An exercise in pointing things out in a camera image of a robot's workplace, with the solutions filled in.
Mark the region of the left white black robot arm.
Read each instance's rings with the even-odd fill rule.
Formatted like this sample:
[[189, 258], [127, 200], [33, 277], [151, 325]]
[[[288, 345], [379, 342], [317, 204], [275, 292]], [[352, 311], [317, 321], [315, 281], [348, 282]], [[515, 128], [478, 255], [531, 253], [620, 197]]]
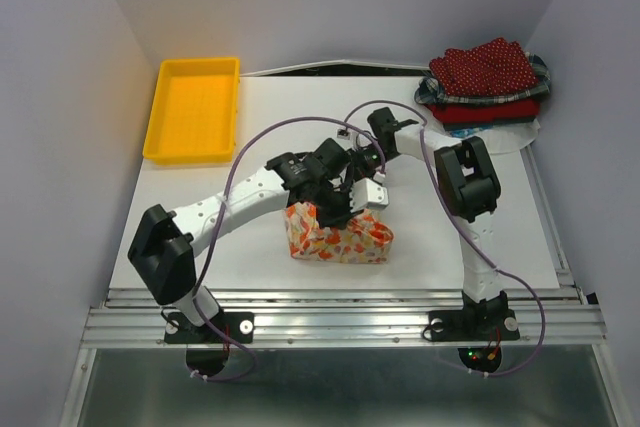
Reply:
[[256, 173], [191, 205], [142, 215], [128, 260], [160, 306], [177, 309], [199, 340], [215, 339], [222, 308], [196, 272], [202, 252], [211, 258], [217, 240], [259, 217], [295, 203], [313, 203], [323, 220], [342, 226], [351, 217], [349, 194], [333, 184], [353, 154], [332, 139], [305, 154], [286, 152]]

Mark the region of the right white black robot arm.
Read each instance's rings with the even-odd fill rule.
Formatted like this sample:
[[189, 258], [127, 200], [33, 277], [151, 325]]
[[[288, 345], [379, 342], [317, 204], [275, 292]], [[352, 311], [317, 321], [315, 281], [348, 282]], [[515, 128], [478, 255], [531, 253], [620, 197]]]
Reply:
[[500, 279], [502, 272], [489, 258], [493, 214], [502, 189], [484, 142], [478, 137], [454, 139], [428, 129], [424, 122], [400, 121], [388, 107], [373, 111], [367, 122], [372, 136], [368, 144], [351, 128], [342, 133], [351, 143], [356, 177], [372, 178], [400, 156], [424, 161], [438, 200], [459, 236], [462, 307], [430, 311], [425, 340], [517, 340], [518, 328], [509, 326], [517, 322]]

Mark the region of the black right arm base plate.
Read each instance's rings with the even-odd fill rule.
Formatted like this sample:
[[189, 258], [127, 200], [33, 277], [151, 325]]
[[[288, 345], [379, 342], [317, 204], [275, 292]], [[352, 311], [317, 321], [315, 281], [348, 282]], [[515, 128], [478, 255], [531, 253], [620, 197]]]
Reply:
[[481, 318], [464, 309], [428, 312], [428, 322], [422, 338], [429, 342], [488, 342], [520, 339], [518, 322], [513, 310]]

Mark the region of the navy white plaid skirt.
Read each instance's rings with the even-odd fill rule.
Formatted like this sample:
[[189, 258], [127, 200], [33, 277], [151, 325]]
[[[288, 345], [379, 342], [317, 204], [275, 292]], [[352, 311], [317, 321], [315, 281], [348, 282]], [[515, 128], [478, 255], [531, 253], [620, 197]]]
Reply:
[[538, 55], [525, 51], [524, 55], [529, 62], [537, 83], [528, 89], [513, 93], [495, 96], [454, 96], [446, 94], [436, 77], [428, 72], [419, 82], [414, 94], [414, 100], [421, 105], [453, 105], [464, 106], [489, 106], [516, 102], [527, 98], [545, 96], [551, 92], [551, 75], [546, 63]]

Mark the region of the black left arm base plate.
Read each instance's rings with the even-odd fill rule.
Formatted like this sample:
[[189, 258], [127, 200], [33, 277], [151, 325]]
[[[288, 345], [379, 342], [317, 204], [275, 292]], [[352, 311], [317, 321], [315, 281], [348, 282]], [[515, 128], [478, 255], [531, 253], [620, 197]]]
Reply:
[[[179, 311], [160, 312], [165, 321], [163, 341], [169, 345], [222, 344], [224, 340], [207, 324], [194, 326]], [[254, 314], [252, 312], [219, 313], [210, 322], [221, 332], [242, 344], [253, 342]]]

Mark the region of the dark red polka dot skirt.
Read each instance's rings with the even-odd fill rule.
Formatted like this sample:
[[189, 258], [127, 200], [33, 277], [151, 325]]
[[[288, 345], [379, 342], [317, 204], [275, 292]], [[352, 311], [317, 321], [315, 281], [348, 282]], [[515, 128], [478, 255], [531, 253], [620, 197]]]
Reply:
[[521, 45], [502, 37], [468, 50], [449, 48], [429, 69], [446, 94], [459, 97], [515, 94], [537, 83]]

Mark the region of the orange floral white skirt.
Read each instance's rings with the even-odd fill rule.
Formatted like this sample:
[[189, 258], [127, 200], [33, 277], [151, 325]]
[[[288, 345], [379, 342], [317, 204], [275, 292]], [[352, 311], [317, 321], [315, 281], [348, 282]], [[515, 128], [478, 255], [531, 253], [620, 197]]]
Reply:
[[394, 241], [393, 231], [380, 215], [365, 209], [342, 229], [321, 227], [317, 208], [297, 203], [284, 211], [290, 256], [297, 260], [342, 263], [386, 263]]

